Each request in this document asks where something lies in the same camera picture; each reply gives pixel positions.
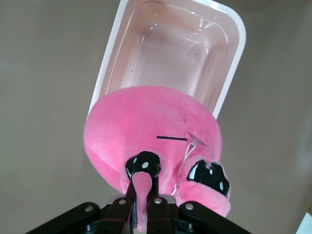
black and white patch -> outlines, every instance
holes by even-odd
[[[152,152],[143,151],[127,161],[126,172],[129,179],[136,172],[147,172],[155,178],[160,173],[159,157]]]
[[[228,197],[230,183],[225,178],[222,167],[216,162],[198,161],[190,170],[187,180],[204,184]]]

stuffed animal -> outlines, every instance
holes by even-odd
[[[84,128],[85,151],[99,174],[137,194],[137,229],[146,229],[146,198],[158,176],[159,194],[197,201],[226,216],[230,183],[220,164],[221,133],[194,97],[163,86],[135,86],[100,98]]]

white plastic tray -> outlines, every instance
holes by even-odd
[[[245,42],[239,15],[214,1],[121,0],[90,109],[116,89],[163,85],[217,118]]]

embroidered black line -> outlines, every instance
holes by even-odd
[[[156,136],[158,139],[168,139],[168,140],[185,140],[187,141],[186,138],[178,138],[178,137],[171,137],[171,136]]]

silver bolt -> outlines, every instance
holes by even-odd
[[[187,204],[185,205],[185,208],[186,208],[187,210],[191,211],[191,210],[194,209],[194,206],[193,206],[191,203],[187,203]]]
[[[91,210],[93,210],[93,206],[91,205],[88,205],[86,209],[84,209],[85,212],[90,212]]]
[[[160,204],[162,202],[161,198],[160,197],[157,197],[154,199],[154,203],[155,204]]]
[[[125,199],[121,199],[121,200],[119,200],[119,202],[118,202],[120,205],[123,205],[123,204],[125,204],[126,203],[126,200]]]

